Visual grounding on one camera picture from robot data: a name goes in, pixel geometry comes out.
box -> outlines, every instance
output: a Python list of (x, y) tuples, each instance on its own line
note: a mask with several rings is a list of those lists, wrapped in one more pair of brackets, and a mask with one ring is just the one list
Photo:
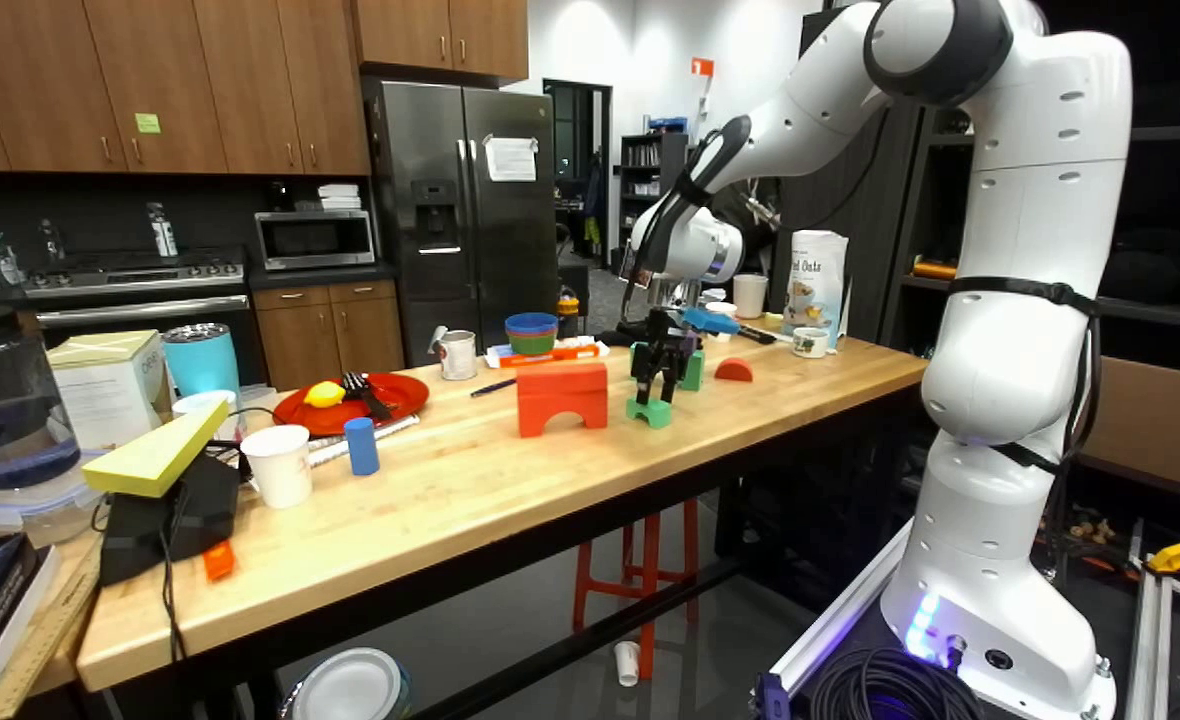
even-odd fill
[(75, 443), (101, 452), (173, 421), (173, 382), (161, 335), (90, 333), (47, 351)]
[(1180, 491), (1180, 370), (1103, 356), (1090, 465)]

wooden countertop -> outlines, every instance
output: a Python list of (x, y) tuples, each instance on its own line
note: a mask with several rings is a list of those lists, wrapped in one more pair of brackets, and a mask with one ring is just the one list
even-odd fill
[[(781, 344), (710, 341), (710, 382), (678, 394), (671, 423), (623, 417), (627, 351), (607, 356), (607, 430), (562, 417), (543, 436), (517, 436), (517, 394), (467, 394), (508, 373), (434, 388), (423, 421), (381, 442), (381, 471), (353, 479), (345, 455), (322, 465), (299, 509), (268, 514), (252, 491), (236, 516), (236, 575), (209, 585), (200, 560), (173, 568), (187, 651), (209, 651), (333, 599), (381, 589), (537, 526), (606, 506), (654, 479), (911, 388), (924, 360), (845, 341), (836, 356), (797, 356)], [(753, 385), (711, 382), (725, 360), (750, 360)], [(90, 693), (167, 666), (161, 568), (101, 591), (75, 674)]]

stainless steel refrigerator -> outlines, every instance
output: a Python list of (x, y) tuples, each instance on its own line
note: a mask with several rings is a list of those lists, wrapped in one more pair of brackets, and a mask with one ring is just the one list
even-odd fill
[(373, 79), (373, 194), (406, 344), (434, 330), (504, 344), (504, 317), (558, 307), (552, 106), (462, 85)]

microwave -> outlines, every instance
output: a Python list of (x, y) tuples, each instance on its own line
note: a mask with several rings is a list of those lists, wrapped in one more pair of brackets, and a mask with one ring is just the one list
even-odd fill
[(258, 213), (263, 273), (377, 264), (369, 213)]

drawer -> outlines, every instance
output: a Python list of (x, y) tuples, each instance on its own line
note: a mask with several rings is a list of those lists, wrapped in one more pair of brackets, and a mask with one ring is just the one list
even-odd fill
[(1080, 455), (1148, 484), (1180, 484), (1180, 373), (1103, 356), (1101, 421)]
[(362, 303), (362, 302), (387, 302), (397, 287), (393, 280), (364, 280), (364, 283), (333, 283), (333, 303)]
[(330, 303), (325, 287), (268, 287), (258, 293), (258, 307), (314, 307), (314, 303)]

